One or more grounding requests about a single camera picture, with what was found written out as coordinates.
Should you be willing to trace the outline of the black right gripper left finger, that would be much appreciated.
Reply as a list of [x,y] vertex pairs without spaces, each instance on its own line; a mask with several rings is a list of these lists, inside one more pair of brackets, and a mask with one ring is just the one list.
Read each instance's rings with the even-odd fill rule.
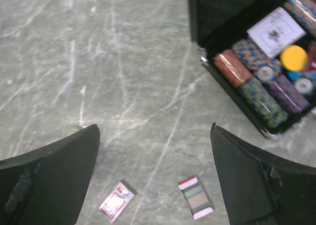
[[2,225],[74,225],[94,171],[100,131],[66,138],[0,162]]

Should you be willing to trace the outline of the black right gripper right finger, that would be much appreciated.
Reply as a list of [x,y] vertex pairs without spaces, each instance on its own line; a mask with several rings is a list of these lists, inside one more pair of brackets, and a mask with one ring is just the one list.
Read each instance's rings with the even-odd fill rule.
[[232,225],[314,225],[316,170],[252,145],[213,124],[220,187]]

